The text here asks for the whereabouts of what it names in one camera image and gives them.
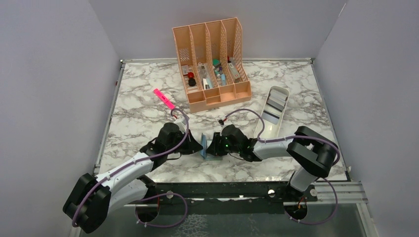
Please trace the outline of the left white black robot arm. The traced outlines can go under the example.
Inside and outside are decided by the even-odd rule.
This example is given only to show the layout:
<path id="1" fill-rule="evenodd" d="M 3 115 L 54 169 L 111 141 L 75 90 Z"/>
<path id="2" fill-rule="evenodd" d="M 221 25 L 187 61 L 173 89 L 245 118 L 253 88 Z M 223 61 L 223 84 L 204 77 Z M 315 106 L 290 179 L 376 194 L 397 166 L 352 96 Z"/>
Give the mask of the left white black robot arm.
<path id="1" fill-rule="evenodd" d="M 186 125 L 167 122 L 133 158 L 105 173 L 82 175 L 64 203 L 63 212 L 75 227 L 91 233 L 112 211 L 132 201 L 148 203 L 155 198 L 153 182 L 146 175 L 164 164 L 168 155 L 190 155 L 202 149 Z"/>

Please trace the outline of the green card holder wallet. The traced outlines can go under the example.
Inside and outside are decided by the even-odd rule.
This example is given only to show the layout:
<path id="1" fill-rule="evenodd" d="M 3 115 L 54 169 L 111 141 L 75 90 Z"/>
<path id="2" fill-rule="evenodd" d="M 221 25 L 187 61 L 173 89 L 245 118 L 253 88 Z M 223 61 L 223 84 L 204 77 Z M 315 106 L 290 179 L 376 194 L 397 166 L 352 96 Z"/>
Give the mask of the green card holder wallet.
<path id="1" fill-rule="evenodd" d="M 211 154 L 207 153 L 207 149 L 209 148 L 210 144 L 212 142 L 212 139 L 208 138 L 205 134 L 201 134 L 201 140 L 200 143 L 203 147 L 202 150 L 199 151 L 200 156 L 205 160 L 205 161 L 216 161 L 216 160 L 222 160 L 223 157 L 219 157 L 219 156 L 214 156 Z"/>

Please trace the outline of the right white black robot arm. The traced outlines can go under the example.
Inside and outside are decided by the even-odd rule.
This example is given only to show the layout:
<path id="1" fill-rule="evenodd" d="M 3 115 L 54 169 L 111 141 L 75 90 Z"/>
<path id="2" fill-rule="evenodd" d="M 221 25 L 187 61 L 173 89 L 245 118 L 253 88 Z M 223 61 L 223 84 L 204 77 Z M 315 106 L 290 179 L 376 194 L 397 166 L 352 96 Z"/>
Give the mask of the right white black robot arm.
<path id="1" fill-rule="evenodd" d="M 239 128 L 228 125 L 214 134 L 206 152 L 217 157 L 235 153 L 248 162 L 294 158 L 300 169 L 294 172 L 285 187 L 286 197 L 292 201 L 303 197 L 311 183 L 328 177 L 331 167 L 339 159 L 337 145 L 306 126 L 300 126 L 288 137 L 261 140 L 248 138 Z"/>

